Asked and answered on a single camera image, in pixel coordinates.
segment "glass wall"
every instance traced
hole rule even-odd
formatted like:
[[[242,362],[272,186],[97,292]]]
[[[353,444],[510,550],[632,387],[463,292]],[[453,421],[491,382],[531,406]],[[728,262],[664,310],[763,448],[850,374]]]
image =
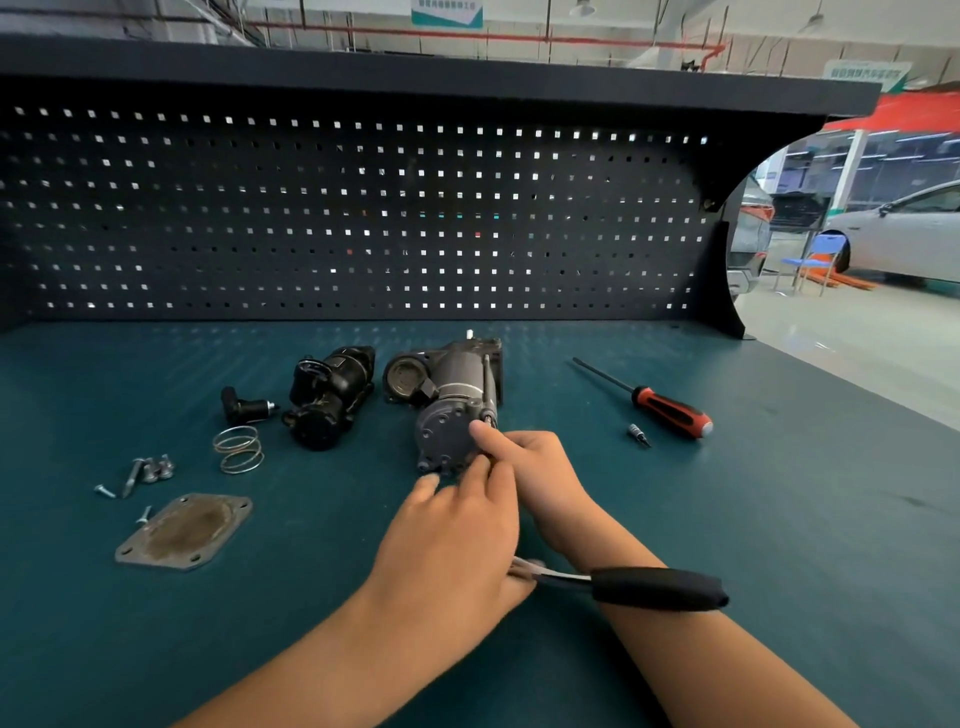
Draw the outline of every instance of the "glass wall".
[[[791,144],[777,191],[831,197],[852,139],[851,132],[817,133]],[[960,180],[960,134],[873,132],[853,178],[847,209],[878,207],[953,180]]]

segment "red and black screwdriver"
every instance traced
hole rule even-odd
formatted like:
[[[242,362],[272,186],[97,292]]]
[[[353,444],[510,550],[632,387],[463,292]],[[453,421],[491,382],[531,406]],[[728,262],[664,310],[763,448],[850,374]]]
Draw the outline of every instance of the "red and black screwdriver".
[[[671,400],[668,397],[659,395],[650,387],[644,385],[632,387],[610,376],[606,372],[601,372],[599,369],[591,367],[587,362],[578,359],[576,356],[573,357],[573,363],[601,376],[606,381],[616,384],[616,386],[621,389],[627,390],[631,393],[630,399],[635,407],[650,410],[671,425],[681,429],[690,437],[707,437],[713,431],[713,420],[696,407],[691,407],[689,404],[684,404],[681,401]]]

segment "blue chair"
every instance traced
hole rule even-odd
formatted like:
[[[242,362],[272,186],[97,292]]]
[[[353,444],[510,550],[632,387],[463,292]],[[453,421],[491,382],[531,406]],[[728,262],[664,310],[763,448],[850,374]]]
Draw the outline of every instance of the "blue chair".
[[[796,268],[794,271],[794,281],[793,281],[793,291],[797,292],[797,274],[803,272],[803,275],[800,276],[800,287],[799,290],[803,293],[804,291],[804,282],[806,281],[806,274],[810,268],[826,268],[827,274],[824,276],[823,282],[820,284],[820,295],[824,295],[824,289],[827,288],[827,283],[830,280],[830,274],[833,273],[833,265],[836,263],[837,256],[840,255],[840,252],[843,250],[844,243],[847,242],[847,238],[844,235],[830,234],[827,232],[821,232],[815,238],[813,242],[810,243],[810,249],[806,252],[804,257],[783,257],[780,259],[780,265],[786,263],[787,265],[792,265]],[[829,255],[829,262],[825,260],[814,259],[814,255]],[[777,290],[777,285],[780,283],[780,268],[777,269],[777,279],[774,281],[774,290]]]

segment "shiny floor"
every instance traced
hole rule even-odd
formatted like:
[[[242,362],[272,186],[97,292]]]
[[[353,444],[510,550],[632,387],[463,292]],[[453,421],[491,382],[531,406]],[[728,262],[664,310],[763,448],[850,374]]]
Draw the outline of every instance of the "shiny floor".
[[[774,277],[764,275],[736,307],[760,341],[960,430],[960,285],[909,286],[851,273],[877,288],[840,286],[820,298],[820,287],[808,282],[791,296],[790,278],[780,279],[776,293]],[[842,405],[824,402],[825,416]]]

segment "car door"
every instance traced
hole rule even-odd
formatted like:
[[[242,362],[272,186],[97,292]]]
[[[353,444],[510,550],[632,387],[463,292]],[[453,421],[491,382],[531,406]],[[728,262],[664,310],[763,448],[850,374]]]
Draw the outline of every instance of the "car door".
[[[960,184],[882,207],[864,230],[871,243],[866,266],[907,276],[958,279],[958,209]]]

